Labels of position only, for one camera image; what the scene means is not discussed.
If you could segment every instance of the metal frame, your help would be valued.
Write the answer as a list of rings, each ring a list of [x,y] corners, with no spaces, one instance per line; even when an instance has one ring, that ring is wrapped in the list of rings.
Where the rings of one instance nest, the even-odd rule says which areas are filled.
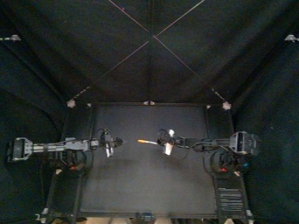
[[[176,104],[164,104],[164,106],[177,106]],[[197,106],[198,105],[193,105],[193,104],[182,104],[180,106]],[[210,117],[212,117],[212,114],[210,114],[210,111],[208,109],[204,109],[204,116],[205,116],[205,130],[206,130],[206,137],[212,138],[212,137],[216,137],[213,136],[212,134],[212,131],[214,131],[214,129],[217,127],[214,127],[212,125],[212,122],[210,122]],[[223,119],[223,117],[220,117],[218,119],[223,119],[225,120],[224,122],[227,123],[227,127],[228,127],[228,134],[231,134],[233,132],[233,129],[232,129],[232,122],[231,122],[231,115],[229,115],[229,112],[224,111],[223,112],[225,113],[225,118]],[[88,124],[88,133],[90,134],[90,130],[92,130],[92,124],[93,124],[93,114],[94,114],[94,111],[93,109],[90,110],[89,112],[89,124]],[[53,194],[54,194],[54,189],[57,187],[57,175],[53,174],[53,177],[52,177],[52,183],[50,183],[50,192],[49,192],[49,197],[48,197],[48,202],[46,202],[46,208],[49,209],[49,213],[48,213],[48,218],[56,218],[56,217],[66,217],[68,220],[69,220],[69,223],[76,223],[76,218],[78,216],[82,216],[82,217],[89,217],[89,216],[94,216],[93,213],[81,213],[80,212],[80,201],[81,201],[81,186],[84,184],[84,180],[85,180],[85,176],[84,176],[84,172],[78,173],[78,176],[77,176],[77,186],[76,186],[76,190],[74,190],[74,194],[73,194],[73,197],[74,197],[74,200],[73,200],[73,209],[72,209],[72,213],[58,213],[57,211],[53,211],[52,210],[52,198],[53,198]],[[221,188],[223,186],[223,179],[218,180],[216,178],[212,178],[212,182],[213,182],[213,188],[214,188],[214,196],[216,196],[216,199],[214,199],[214,202],[216,202],[216,206],[217,206],[217,210],[214,211],[214,214],[200,214],[200,215],[185,215],[185,214],[156,214],[154,217],[164,217],[164,216],[168,216],[169,218],[181,218],[181,219],[218,219],[218,223],[224,223],[225,222],[225,219],[231,218],[231,219],[239,219],[241,220],[244,223],[248,223],[248,216],[247,216],[247,211],[248,211],[248,200],[247,200],[247,194],[245,194],[245,187],[244,187],[244,182],[243,182],[243,178],[233,178],[233,186],[237,185],[237,189],[241,191],[241,196],[243,196],[243,211],[241,213],[236,213],[236,214],[232,214],[232,215],[227,215],[221,212],[220,210],[220,191],[218,191],[218,188]],[[126,218],[133,218],[136,217],[136,214],[134,213],[125,213],[125,212],[120,212],[120,213],[114,213],[114,214],[106,214],[106,213],[98,213],[96,215],[97,217],[126,217]]]

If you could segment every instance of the wire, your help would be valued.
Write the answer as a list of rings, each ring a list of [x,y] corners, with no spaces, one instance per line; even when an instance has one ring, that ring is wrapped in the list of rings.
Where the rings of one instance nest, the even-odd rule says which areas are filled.
[[[126,14],[126,12],[125,12],[125,9],[122,8],[120,8],[117,5],[116,5],[116,3],[113,2],[113,1],[110,1],[110,0],[108,0],[114,6],[116,6],[116,8],[134,21],[134,23],[148,32],[148,30],[142,27],[142,25]]]
[[[220,95],[220,93],[213,89],[213,87],[210,87],[210,85],[206,84],[206,82],[201,79],[201,77],[198,76],[198,74],[190,69],[190,67],[185,64],[185,62],[181,60],[181,58],[173,53],[173,51],[166,47],[166,45],[164,44],[164,42],[156,37],[153,36],[153,38],[156,39],[156,41],[162,45],[162,47],[166,49],[166,51],[172,54],[172,56],[181,62],[181,64],[188,68],[188,70],[192,72],[192,74],[200,79],[201,83],[205,85],[206,88],[209,88],[209,90],[212,91],[212,93],[225,102],[227,100],[224,99],[224,97]]]
[[[96,135],[97,135],[97,133],[98,133],[100,130],[104,131],[104,129],[97,129],[97,130],[96,130],[96,134],[92,134],[92,137],[96,137]]]
[[[165,30],[168,30],[168,28],[170,28],[172,26],[173,26],[173,24],[174,23],[177,23],[182,18],[184,18],[184,16],[186,16],[186,14],[189,14],[189,12],[192,12],[193,10],[194,10],[194,8],[198,6],[198,5],[201,5],[202,4],[202,2],[204,2],[205,0],[201,0],[198,3],[196,3],[194,4],[194,6],[192,6],[190,7],[190,9],[189,10],[186,10],[186,12],[184,12],[182,14],[181,14],[181,16],[169,24],[169,25],[166,25],[166,27],[156,34],[156,37],[160,35],[160,34],[162,34],[162,32],[165,31]]]
[[[134,55],[138,50],[148,44],[148,41],[145,41],[134,50],[130,52],[125,58],[70,98],[72,100],[77,99],[86,91],[90,89],[92,86],[104,78],[129,58],[132,55]]]
[[[186,153],[185,153],[184,157],[180,157],[180,158],[176,157],[176,159],[177,160],[184,160],[188,157],[189,152],[190,152],[190,149],[186,150]]]

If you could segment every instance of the black backdrop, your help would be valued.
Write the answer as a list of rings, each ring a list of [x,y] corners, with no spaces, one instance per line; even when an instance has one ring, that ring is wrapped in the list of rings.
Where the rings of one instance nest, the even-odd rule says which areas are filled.
[[[196,3],[116,1],[154,34]],[[0,6],[1,37],[22,38],[0,42],[1,157],[14,137],[58,140],[65,101],[149,40],[78,101],[218,103],[213,87],[233,102],[236,130],[263,138],[247,174],[252,212],[283,223],[299,221],[299,45],[284,42],[287,34],[299,33],[297,1],[209,0],[166,30],[160,40],[200,78],[109,2],[1,1]],[[13,169],[1,163],[1,220],[41,210],[38,170],[34,162]]]

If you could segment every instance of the cable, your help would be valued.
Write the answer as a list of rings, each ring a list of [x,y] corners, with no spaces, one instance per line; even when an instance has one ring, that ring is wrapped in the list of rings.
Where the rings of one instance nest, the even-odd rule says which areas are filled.
[[[125,58],[70,98],[72,100],[76,100],[86,91],[90,89],[92,86],[104,78],[129,58],[132,55],[134,55],[138,50],[148,44],[148,41],[145,41],[134,50],[130,52]]]
[[[188,70],[194,74],[194,76],[200,79],[201,83],[205,85],[206,88],[212,91],[212,93],[225,102],[224,97],[220,95],[220,93],[210,87],[210,85],[206,84],[205,81],[202,81],[201,77],[197,75],[197,73],[190,69],[190,67],[185,64],[185,62],[181,60],[181,58],[173,53],[173,51],[166,47],[166,45],[162,43],[162,41],[153,36],[156,41],[162,45],[162,47],[166,49],[166,51],[172,54],[172,56],[181,62],[181,64],[188,68]]]
[[[185,153],[184,157],[180,157],[180,158],[176,157],[176,159],[177,160],[184,160],[188,157],[189,152],[190,152],[190,149],[186,150],[186,153]]]
[[[194,8],[198,6],[198,5],[201,5],[202,4],[202,2],[204,2],[205,0],[201,0],[198,3],[196,3],[194,4],[194,6],[192,6],[190,7],[190,9],[189,10],[186,10],[186,12],[184,12],[182,14],[181,14],[181,16],[154,35],[156,37],[160,35],[160,34],[162,34],[162,32],[165,31],[165,30],[168,30],[168,28],[170,28],[172,26],[173,26],[173,24],[174,23],[177,23],[182,18],[184,18],[184,16],[186,16],[186,14],[189,14],[189,12],[192,12],[193,10],[194,10]]]

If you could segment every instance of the small object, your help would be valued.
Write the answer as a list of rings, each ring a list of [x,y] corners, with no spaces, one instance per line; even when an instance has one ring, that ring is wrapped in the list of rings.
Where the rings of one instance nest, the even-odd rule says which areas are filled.
[[[69,108],[73,108],[76,106],[76,102],[70,99],[69,101],[66,101],[66,105]]]
[[[10,40],[12,41],[21,41],[21,39],[17,35],[12,35]]]
[[[41,216],[38,214],[36,214],[36,220],[40,221],[41,220]]]
[[[153,106],[154,105],[154,102],[153,101],[144,101],[144,105],[150,105],[150,106]]]
[[[299,38],[296,38],[293,34],[289,34],[284,38],[284,41],[292,41],[292,42],[295,42],[295,41],[299,41]]]
[[[13,42],[14,41],[21,41],[20,37],[16,34],[12,35],[10,38],[0,38],[0,41],[9,41],[9,40],[12,40]]]
[[[169,129],[168,131],[169,137],[173,137],[173,130]],[[162,154],[166,156],[170,156],[173,150],[173,144],[172,143],[165,143],[164,148],[162,148]]]
[[[140,144],[157,144],[156,142],[145,141],[145,140],[137,140],[137,142],[138,142]]]
[[[231,104],[229,104],[227,101],[224,101],[223,104],[221,104],[221,107],[223,107],[225,110],[228,110],[228,109],[231,109]]]
[[[240,175],[239,175],[239,171],[233,171],[233,173],[235,173],[235,175],[239,177]]]

